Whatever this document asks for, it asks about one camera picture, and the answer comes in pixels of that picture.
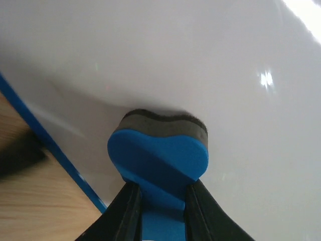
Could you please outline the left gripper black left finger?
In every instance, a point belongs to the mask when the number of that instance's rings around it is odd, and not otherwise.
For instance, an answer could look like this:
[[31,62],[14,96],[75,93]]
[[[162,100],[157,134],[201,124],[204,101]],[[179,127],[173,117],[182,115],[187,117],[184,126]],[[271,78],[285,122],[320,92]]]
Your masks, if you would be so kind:
[[141,190],[126,183],[106,211],[76,241],[142,240]]

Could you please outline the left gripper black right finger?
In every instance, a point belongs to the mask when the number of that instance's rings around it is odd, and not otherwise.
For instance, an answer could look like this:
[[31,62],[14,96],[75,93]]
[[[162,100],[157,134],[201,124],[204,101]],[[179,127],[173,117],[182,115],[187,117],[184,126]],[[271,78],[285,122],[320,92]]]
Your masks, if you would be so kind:
[[186,240],[252,241],[198,180],[186,189],[184,210]]

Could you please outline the blue whiteboard eraser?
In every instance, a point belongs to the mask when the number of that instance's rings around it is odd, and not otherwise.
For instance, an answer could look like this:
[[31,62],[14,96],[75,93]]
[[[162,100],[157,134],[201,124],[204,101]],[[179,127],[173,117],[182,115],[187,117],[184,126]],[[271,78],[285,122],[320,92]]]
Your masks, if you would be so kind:
[[205,124],[188,114],[135,109],[111,134],[107,150],[124,181],[140,186],[143,240],[185,240],[186,188],[209,163]]

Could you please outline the small blue-framed whiteboard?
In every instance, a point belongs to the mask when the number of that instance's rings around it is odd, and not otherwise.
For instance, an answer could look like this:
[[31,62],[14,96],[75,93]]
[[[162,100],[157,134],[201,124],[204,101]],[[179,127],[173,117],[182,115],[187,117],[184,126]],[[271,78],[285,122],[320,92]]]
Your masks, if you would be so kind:
[[320,240],[320,1],[1,1],[1,88],[101,211],[136,108],[209,133],[202,182],[255,240]]

